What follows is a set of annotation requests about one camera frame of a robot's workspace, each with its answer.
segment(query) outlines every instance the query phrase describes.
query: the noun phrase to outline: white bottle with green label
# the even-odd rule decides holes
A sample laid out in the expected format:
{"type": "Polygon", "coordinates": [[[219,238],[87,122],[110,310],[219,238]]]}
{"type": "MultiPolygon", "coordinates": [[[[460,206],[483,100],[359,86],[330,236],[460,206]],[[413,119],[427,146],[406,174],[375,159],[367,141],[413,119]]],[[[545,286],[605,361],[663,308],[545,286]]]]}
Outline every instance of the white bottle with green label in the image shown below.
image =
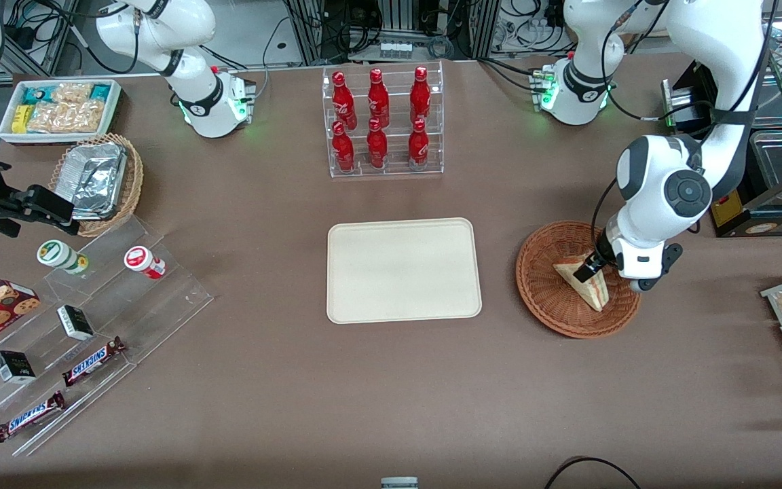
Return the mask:
{"type": "Polygon", "coordinates": [[[38,248],[38,261],[46,266],[52,266],[65,270],[71,275],[86,270],[90,266],[90,259],[86,255],[74,251],[71,247],[58,239],[50,239],[38,248]]]}

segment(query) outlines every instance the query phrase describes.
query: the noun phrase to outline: round wicker basket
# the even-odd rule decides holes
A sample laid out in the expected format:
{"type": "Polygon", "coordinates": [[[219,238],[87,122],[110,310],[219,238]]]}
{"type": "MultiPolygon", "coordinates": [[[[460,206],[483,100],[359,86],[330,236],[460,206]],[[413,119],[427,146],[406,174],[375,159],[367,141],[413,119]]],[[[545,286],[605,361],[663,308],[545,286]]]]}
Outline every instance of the round wicker basket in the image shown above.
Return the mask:
{"type": "Polygon", "coordinates": [[[609,300],[602,312],[596,312],[553,269],[563,257],[592,250],[588,223],[558,221],[527,238],[515,266],[518,291],[527,309],[549,328],[572,338],[601,338],[620,331],[641,302],[641,296],[629,288],[617,269],[606,266],[602,272],[609,300]]]}
{"type": "MultiPolygon", "coordinates": [[[[118,134],[105,134],[103,136],[92,137],[77,143],[77,146],[81,145],[100,145],[100,143],[118,143],[122,147],[128,150],[128,160],[126,161],[126,173],[122,177],[122,190],[120,192],[119,203],[117,204],[117,214],[111,219],[106,221],[81,221],[80,231],[78,234],[84,238],[95,238],[107,231],[109,227],[115,225],[115,223],[125,219],[134,212],[134,208],[137,207],[137,201],[141,197],[141,185],[143,183],[143,163],[141,162],[141,155],[137,154],[134,146],[125,137],[118,134]]],[[[59,172],[62,170],[62,162],[65,161],[65,154],[59,158],[59,163],[56,165],[56,169],[53,170],[53,177],[48,183],[48,189],[55,189],[56,182],[59,181],[59,172]]]]}

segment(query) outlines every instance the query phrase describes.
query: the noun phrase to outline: snickers bar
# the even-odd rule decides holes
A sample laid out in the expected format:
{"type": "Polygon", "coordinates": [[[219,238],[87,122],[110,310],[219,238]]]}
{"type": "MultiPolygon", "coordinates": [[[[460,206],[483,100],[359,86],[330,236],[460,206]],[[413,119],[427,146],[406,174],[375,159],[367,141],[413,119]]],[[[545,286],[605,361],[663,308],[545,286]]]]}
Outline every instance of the snickers bar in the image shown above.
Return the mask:
{"type": "Polygon", "coordinates": [[[13,418],[10,423],[0,424],[0,443],[16,435],[19,430],[41,420],[41,418],[56,410],[65,410],[65,397],[62,396],[60,391],[56,391],[50,399],[13,418]]]}
{"type": "Polygon", "coordinates": [[[109,359],[114,358],[114,355],[122,350],[125,350],[125,344],[122,344],[122,341],[120,341],[118,336],[113,338],[113,340],[108,341],[108,344],[105,344],[102,349],[97,350],[97,352],[91,354],[89,358],[83,360],[83,362],[80,362],[75,365],[74,368],[62,374],[62,378],[65,379],[65,386],[74,386],[81,377],[89,375],[90,372],[99,368],[100,365],[109,359]]]}

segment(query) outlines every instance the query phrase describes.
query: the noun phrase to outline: small black box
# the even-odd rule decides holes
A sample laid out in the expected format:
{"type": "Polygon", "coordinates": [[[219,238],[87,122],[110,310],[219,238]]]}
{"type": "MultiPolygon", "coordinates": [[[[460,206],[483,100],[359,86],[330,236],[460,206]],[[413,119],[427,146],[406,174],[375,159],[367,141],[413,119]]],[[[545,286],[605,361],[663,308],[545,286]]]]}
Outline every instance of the small black box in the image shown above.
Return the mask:
{"type": "Polygon", "coordinates": [[[29,359],[21,352],[0,350],[0,375],[12,384],[28,384],[35,379],[29,359]]]}
{"type": "Polygon", "coordinates": [[[75,340],[85,341],[92,338],[92,326],[89,319],[83,313],[83,310],[74,306],[62,306],[56,310],[59,314],[59,322],[65,328],[65,334],[75,338],[75,340]]]}

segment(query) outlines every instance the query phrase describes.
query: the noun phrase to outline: clear acrylic display stand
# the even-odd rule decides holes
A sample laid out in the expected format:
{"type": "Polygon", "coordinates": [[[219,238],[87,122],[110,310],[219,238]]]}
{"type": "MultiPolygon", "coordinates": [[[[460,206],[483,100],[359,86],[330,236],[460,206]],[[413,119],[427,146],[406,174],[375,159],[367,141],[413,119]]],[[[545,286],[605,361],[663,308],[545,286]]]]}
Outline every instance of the clear acrylic display stand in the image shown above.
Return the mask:
{"type": "Polygon", "coordinates": [[[440,62],[423,62],[422,64],[390,64],[382,65],[382,79],[388,87],[388,98],[391,105],[391,124],[385,128],[388,136],[388,163],[384,170],[376,170],[367,159],[367,121],[370,120],[367,93],[370,90],[369,69],[363,66],[347,65],[325,68],[322,78],[322,106],[325,111],[325,137],[328,139],[328,161],[331,176],[336,177],[381,177],[418,176],[443,173],[445,167],[443,133],[443,65],[440,62]],[[412,120],[409,118],[409,93],[415,81],[416,66],[428,69],[428,84],[430,86],[430,114],[425,121],[425,131],[428,134],[428,163],[424,170],[415,171],[409,168],[409,135],[412,133],[412,120]],[[354,145],[354,171],[343,173],[339,171],[334,158],[334,147],[331,140],[334,133],[331,124],[336,120],[334,112],[334,84],[331,75],[342,71],[346,75],[346,84],[354,96],[354,113],[358,117],[356,129],[348,131],[354,145]]]}
{"type": "Polygon", "coordinates": [[[15,457],[29,455],[128,375],[140,362],[204,309],[213,297],[162,244],[162,236],[130,217],[81,249],[90,266],[68,275],[53,270],[33,288],[41,306],[22,324],[10,326],[0,338],[0,350],[23,352],[37,378],[28,384],[7,384],[0,377],[0,424],[62,391],[67,408],[48,414],[3,443],[15,457]],[[143,245],[165,261],[161,279],[152,280],[125,268],[128,248],[143,245]],[[63,304],[86,313],[95,336],[77,341],[65,335],[56,309],[63,304]],[[62,373],[120,337],[127,350],[95,369],[72,387],[62,373]]]}

